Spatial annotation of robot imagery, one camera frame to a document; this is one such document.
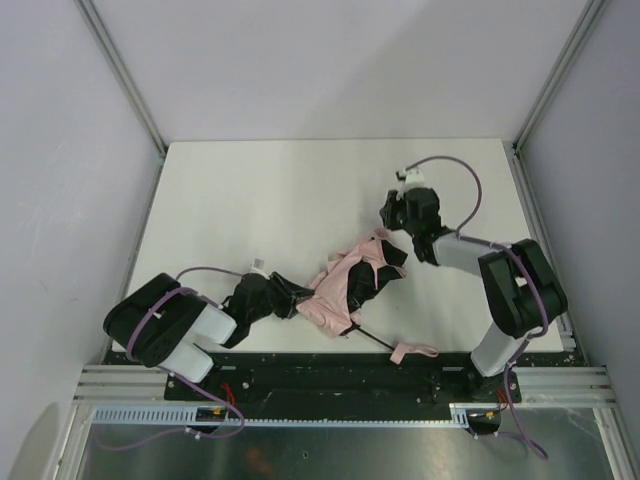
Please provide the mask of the pink and black folding umbrella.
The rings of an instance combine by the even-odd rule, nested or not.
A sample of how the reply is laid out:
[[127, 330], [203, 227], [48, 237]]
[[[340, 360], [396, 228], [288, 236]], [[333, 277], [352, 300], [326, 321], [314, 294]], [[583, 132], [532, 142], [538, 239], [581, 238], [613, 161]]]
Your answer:
[[363, 305], [389, 283], [406, 278], [407, 257], [390, 232], [378, 228], [351, 249], [335, 253], [309, 283], [311, 297], [296, 310], [331, 338], [361, 331]]

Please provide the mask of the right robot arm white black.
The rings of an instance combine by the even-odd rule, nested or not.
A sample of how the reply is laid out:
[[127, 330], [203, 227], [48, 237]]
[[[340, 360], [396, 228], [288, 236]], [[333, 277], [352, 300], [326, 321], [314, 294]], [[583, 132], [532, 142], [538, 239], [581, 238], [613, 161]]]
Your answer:
[[567, 311], [566, 293], [536, 241], [507, 246], [455, 232], [443, 224], [433, 189], [390, 190], [380, 217], [386, 229], [409, 235], [419, 262], [482, 280], [492, 324], [470, 353], [478, 375], [493, 377], [512, 366]]

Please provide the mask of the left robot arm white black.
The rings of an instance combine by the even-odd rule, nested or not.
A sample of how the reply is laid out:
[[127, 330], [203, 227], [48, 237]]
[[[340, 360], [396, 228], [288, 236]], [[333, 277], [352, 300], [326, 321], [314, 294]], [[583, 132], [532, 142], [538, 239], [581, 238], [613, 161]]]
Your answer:
[[218, 304], [160, 273], [113, 307], [103, 330], [125, 349], [128, 360], [198, 383], [213, 367], [207, 346], [234, 348], [254, 323], [271, 315], [290, 319], [314, 294], [277, 272], [252, 271], [238, 278], [233, 293]]

